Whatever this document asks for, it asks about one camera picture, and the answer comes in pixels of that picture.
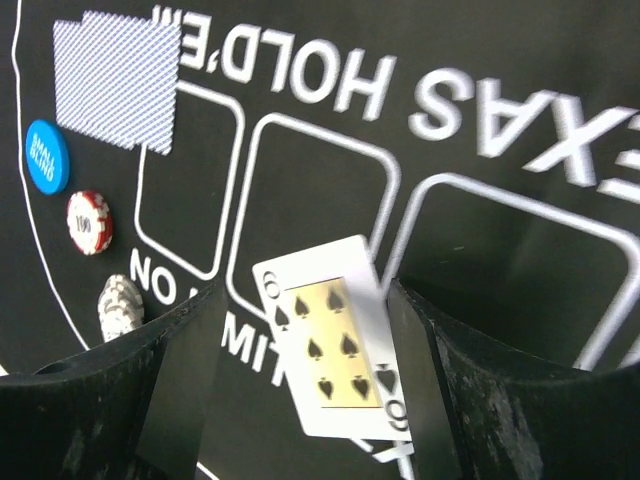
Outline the grey white chip bottom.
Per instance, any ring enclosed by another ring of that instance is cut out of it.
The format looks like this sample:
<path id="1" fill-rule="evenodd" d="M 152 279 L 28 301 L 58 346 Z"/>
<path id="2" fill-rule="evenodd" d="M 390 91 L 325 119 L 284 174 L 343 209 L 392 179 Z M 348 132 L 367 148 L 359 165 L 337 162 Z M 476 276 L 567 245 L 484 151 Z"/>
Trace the grey white chip bottom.
<path id="1" fill-rule="evenodd" d="M 109 342 L 142 326 L 143 299 L 132 280 L 113 274 L 98 298 L 97 312 L 103 340 Z"/>

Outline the red white chip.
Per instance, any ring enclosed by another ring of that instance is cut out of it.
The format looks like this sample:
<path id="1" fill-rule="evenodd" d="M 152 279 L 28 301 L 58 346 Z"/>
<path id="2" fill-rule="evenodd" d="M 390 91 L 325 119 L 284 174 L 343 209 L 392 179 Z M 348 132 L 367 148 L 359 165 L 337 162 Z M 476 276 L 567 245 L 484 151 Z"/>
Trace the red white chip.
<path id="1" fill-rule="evenodd" d="M 113 217 L 100 193 L 83 190 L 73 193 L 67 204 L 67 227 L 76 247 L 85 255 L 105 251 L 113 238 Z"/>

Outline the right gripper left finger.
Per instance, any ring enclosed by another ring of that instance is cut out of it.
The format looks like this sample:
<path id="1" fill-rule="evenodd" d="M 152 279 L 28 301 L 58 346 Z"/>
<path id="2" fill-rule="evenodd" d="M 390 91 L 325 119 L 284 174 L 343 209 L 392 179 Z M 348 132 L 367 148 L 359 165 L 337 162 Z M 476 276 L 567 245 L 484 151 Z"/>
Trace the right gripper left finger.
<path id="1" fill-rule="evenodd" d="M 2 478 L 193 478 L 225 317 L 216 279 L 115 340 L 2 377 Z"/>

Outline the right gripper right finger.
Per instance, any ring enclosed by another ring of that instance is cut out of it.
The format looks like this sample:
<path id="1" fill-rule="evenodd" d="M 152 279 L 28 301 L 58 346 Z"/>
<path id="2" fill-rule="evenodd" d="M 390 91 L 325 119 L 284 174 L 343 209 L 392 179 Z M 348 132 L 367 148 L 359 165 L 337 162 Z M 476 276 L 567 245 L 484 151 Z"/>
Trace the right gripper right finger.
<path id="1" fill-rule="evenodd" d="M 635 479 L 639 367 L 512 348 L 399 282 L 387 307 L 420 479 Z"/>

